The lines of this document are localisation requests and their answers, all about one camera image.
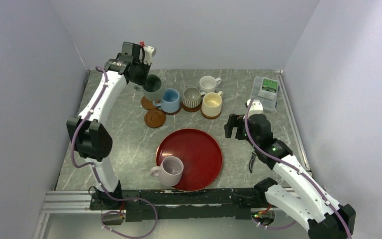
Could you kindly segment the white mug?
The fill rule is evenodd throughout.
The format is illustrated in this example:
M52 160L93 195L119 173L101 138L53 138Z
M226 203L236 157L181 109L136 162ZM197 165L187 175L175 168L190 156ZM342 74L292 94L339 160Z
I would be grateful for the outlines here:
M213 76L203 76L199 80L199 90L201 92L216 92L216 88L221 83L221 78L214 78Z

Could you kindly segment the grey ribbed mug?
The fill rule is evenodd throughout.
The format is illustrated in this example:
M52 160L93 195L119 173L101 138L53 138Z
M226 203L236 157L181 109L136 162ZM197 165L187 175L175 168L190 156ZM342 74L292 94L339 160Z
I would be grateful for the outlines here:
M188 87L183 92L182 103L187 108L197 108L201 104L204 95L206 95L206 92L201 92L195 87Z

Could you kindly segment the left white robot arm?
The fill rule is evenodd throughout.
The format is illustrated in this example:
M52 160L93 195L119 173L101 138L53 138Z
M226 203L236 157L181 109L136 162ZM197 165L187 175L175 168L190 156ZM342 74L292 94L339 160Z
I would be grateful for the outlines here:
M102 79L88 104L78 116L67 120L71 162L75 168L91 168L96 193L110 209L122 205L123 195L109 158L113 140L105 124L115 100L129 83L145 85L155 54L156 48L143 41L123 42L116 57L96 67Z

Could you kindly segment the grey-green mug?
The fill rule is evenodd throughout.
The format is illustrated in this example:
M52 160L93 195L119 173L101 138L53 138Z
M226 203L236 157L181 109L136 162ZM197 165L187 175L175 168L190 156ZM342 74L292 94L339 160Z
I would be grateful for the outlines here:
M157 75L149 74L143 86L144 97L150 101L159 101L165 94L165 84Z

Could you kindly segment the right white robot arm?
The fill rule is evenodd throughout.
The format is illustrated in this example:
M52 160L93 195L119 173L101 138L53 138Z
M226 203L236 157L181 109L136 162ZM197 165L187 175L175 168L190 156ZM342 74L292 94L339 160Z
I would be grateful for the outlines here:
M350 204L342 205L330 196L307 173L292 150L274 137L271 124L264 114L230 114L224 126L226 138L246 140L258 159L277 173L295 191L289 193L277 181L266 178L255 185L257 205L278 207L300 224L311 239L350 239L356 212Z

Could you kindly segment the cream yellow mug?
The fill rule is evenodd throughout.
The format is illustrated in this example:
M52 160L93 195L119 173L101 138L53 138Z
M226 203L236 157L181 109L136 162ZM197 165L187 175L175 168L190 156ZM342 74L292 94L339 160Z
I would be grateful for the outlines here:
M208 116L219 114L222 110L222 95L222 91L207 93L202 99L201 111Z

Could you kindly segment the blue mug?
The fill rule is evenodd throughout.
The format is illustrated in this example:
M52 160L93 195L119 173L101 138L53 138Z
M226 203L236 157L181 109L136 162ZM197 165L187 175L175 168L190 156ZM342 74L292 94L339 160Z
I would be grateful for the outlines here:
M166 112L173 113L181 105L180 94L177 90L173 88L166 88L165 93L160 102L153 102L153 104L155 106L159 106L161 110L163 109Z

